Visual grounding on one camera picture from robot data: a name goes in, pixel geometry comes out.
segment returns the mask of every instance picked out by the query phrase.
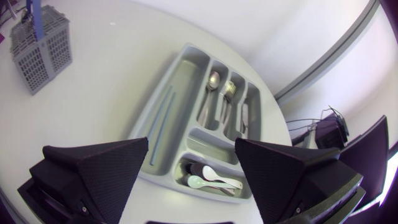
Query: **metal fork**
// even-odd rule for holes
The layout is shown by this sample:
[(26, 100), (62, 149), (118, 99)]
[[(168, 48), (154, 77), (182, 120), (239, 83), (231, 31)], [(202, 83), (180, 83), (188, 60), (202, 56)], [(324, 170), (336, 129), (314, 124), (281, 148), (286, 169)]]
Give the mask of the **metal fork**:
[(223, 106), (221, 108), (221, 117), (220, 117), (220, 121), (225, 126), (227, 126), (229, 117), (231, 115), (231, 110), (232, 110), (231, 102), (235, 95), (235, 92), (236, 92), (235, 84), (232, 81), (229, 81), (226, 84), (226, 88), (224, 91), (224, 100), (223, 100)]

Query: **spoon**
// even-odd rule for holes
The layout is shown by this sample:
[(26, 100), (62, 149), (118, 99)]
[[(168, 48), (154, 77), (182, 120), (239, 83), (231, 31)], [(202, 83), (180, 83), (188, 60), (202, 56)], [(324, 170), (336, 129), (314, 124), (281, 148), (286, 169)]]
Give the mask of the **spoon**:
[(201, 187), (223, 187), (223, 188), (228, 188), (228, 189), (235, 189), (236, 187), (226, 184), (226, 183), (217, 183), (217, 182), (207, 182), (200, 178), (197, 175), (192, 175), (188, 177), (188, 186), (190, 186), (193, 189), (199, 189)]
[(211, 72), (209, 79), (207, 80), (207, 85), (206, 85), (206, 89), (207, 89), (207, 97), (206, 97), (206, 101), (203, 104), (203, 108), (200, 111), (199, 117), (198, 117), (198, 122), (204, 126), (206, 124), (207, 121), (207, 116), (209, 113), (209, 99), (210, 99), (210, 92), (217, 89), (218, 86), (220, 85), (220, 75), (218, 74), (218, 72)]
[[(205, 166), (205, 165), (203, 165), (199, 162), (189, 162), (185, 166), (185, 169), (187, 170), (187, 172), (189, 174), (197, 175), (201, 178), (204, 178), (203, 174), (202, 174), (203, 166)], [(224, 187), (213, 187), (213, 188), (220, 189), (222, 192), (224, 192), (228, 196), (231, 196), (231, 197), (235, 196), (235, 192), (233, 189), (227, 189)]]
[(203, 177), (206, 180), (220, 180), (222, 182), (225, 182), (227, 184), (231, 184), (232, 186), (236, 187), (237, 189), (242, 189), (243, 188), (243, 184), (240, 181), (231, 179), (231, 178), (226, 178), (226, 177), (220, 177), (214, 170), (213, 168), (211, 168), (210, 166), (204, 166), (203, 170)]

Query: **white table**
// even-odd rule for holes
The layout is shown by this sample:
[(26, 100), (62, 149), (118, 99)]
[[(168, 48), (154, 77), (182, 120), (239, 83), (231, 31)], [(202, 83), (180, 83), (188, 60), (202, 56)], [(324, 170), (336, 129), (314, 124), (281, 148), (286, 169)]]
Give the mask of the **white table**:
[[(219, 58), (263, 89), (262, 134), (290, 145), (284, 118), (258, 74), (212, 35), (127, 0), (42, 1), (70, 19), (73, 62), (30, 96), (9, 53), (8, 21), (0, 29), (0, 188), (29, 223), (38, 219), (17, 193), (45, 145), (72, 147), (127, 138), (146, 99), (186, 42)], [(138, 178), (121, 223), (262, 223), (255, 201), (233, 204), (166, 189)]]

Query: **white plastic spoon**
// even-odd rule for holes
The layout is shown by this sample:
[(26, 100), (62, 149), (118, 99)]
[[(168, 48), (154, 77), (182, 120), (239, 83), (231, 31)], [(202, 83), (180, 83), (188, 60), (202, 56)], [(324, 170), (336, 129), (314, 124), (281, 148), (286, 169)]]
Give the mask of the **white plastic spoon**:
[(188, 178), (188, 186), (193, 189), (199, 189), (201, 187), (223, 187), (227, 189), (235, 189), (236, 187), (232, 186), (231, 184), (226, 183), (216, 183), (216, 182), (207, 182), (200, 178), (197, 175), (192, 175)]
[(226, 177), (220, 177), (210, 166), (204, 166), (203, 170), (203, 177), (206, 180), (220, 180), (222, 182), (225, 182), (227, 184), (231, 184), (232, 186), (238, 188), (238, 189), (242, 189), (243, 188), (243, 184), (240, 181), (234, 180), (234, 179), (230, 179), (230, 178), (226, 178)]

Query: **black device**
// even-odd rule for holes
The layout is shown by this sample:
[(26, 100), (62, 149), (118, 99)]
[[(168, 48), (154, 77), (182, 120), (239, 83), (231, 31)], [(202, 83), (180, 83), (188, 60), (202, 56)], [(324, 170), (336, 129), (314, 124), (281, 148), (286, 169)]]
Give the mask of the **black device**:
[(45, 146), (18, 192), (44, 223), (119, 223), (147, 151), (146, 138)]
[(319, 121), (315, 128), (315, 142), (319, 149), (343, 149), (348, 135), (345, 119), (334, 113)]
[(237, 138), (235, 153), (264, 223), (343, 222), (364, 195), (362, 176), (338, 160), (338, 148)]
[(382, 193), (387, 172), (388, 148), (387, 117), (382, 116), (341, 151), (340, 161), (363, 175), (361, 187), (366, 191), (366, 195), (358, 208)]

